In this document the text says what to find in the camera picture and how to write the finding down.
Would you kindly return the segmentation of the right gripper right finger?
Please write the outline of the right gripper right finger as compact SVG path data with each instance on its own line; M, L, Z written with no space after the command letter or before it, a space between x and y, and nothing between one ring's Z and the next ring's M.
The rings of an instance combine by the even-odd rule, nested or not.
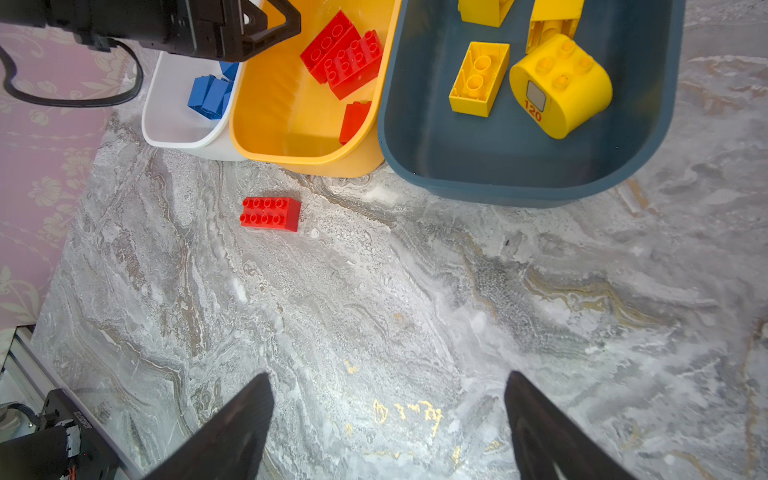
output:
M522 479L631 479L525 375L510 373L504 402Z

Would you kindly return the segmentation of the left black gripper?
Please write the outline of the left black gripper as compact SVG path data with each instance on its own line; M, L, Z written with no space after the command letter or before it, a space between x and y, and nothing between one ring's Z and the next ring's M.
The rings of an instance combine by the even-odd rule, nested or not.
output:
M301 14L289 1L268 1L284 22L267 26L251 1L3 1L1 21L54 27L105 51L118 39L178 55L244 62L301 32Z

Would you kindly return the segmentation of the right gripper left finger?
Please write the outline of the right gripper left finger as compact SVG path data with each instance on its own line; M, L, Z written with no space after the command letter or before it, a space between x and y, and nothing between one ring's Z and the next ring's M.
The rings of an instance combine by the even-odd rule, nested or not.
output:
M274 397L269 375L251 380L149 479L254 479L263 457Z

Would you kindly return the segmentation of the blue long lego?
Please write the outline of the blue long lego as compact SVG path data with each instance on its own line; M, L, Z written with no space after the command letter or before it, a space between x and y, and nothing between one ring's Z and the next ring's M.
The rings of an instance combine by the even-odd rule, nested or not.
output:
M230 82L234 82L237 76L237 72L239 69L239 63L230 63L230 62L219 62L219 66L221 69L222 76Z

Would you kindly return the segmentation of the blue square lego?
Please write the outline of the blue square lego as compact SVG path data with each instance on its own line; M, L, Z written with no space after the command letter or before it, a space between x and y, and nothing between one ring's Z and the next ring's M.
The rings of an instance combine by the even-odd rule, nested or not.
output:
M189 108L198 113L203 111L203 104L214 80L215 77L212 75L200 76L194 80L187 103Z

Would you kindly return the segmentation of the yellow plastic container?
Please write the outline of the yellow plastic container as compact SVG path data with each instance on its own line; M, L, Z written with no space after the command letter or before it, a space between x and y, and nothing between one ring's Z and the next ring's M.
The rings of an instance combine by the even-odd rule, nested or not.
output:
M398 1L295 1L301 32L241 67L229 122L232 142L245 158L308 175L356 178L384 161L378 139L379 105L401 4ZM360 33L375 30L383 49L378 76L343 100L319 84L302 51L342 10ZM368 116L346 144L339 142L345 108L371 102Z

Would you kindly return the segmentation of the red long lego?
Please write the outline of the red long lego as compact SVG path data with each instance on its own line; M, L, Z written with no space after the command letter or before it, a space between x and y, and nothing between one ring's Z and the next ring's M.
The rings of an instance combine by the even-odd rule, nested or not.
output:
M327 82L338 100L343 100L378 76L382 44L375 30L367 31L349 47L325 61Z

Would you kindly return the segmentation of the white plastic container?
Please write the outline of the white plastic container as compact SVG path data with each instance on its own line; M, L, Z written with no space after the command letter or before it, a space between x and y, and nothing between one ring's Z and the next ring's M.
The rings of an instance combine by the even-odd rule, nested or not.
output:
M219 120L208 120L188 107L196 78L222 76L214 60L159 54L142 112L142 132L147 143L204 159L243 161L229 133L232 106Z

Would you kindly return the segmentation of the small red lego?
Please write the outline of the small red lego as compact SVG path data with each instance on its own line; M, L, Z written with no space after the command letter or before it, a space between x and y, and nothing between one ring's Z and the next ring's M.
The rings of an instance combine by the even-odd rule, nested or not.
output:
M355 101L346 106L339 133L339 142L342 145L346 145L357 134L366 120L370 108L370 101Z

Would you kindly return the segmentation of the small yellow lego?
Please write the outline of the small yellow lego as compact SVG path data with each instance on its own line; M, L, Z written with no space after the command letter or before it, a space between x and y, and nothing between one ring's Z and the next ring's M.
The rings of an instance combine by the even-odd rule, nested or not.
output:
M453 112L487 118L509 66L510 45L472 41L449 94Z

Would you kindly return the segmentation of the dark teal plastic container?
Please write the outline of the dark teal plastic container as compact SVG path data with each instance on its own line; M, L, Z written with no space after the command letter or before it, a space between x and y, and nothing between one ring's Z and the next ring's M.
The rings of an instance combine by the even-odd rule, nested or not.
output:
M406 1L395 30L378 136L405 180L456 200L550 208L623 182L662 144L674 111L686 5L590 1L575 35L614 86L610 106L562 140L547 136L503 86L488 117L455 113L449 93L469 44L525 51L533 5L504 23L462 21L454 1Z

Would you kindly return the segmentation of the yellow long lego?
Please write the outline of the yellow long lego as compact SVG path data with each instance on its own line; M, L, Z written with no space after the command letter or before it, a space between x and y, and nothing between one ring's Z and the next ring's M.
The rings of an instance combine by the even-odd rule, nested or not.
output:
M606 70L574 40L556 34L512 66L511 91L551 138L562 140L613 98Z

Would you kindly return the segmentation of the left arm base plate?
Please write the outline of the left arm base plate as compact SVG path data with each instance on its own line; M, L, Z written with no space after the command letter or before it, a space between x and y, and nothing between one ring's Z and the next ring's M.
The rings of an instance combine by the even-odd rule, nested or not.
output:
M1 442L3 479L114 479L118 456L93 422L62 389L47 394L43 410L7 402L1 419L20 413L35 430Z

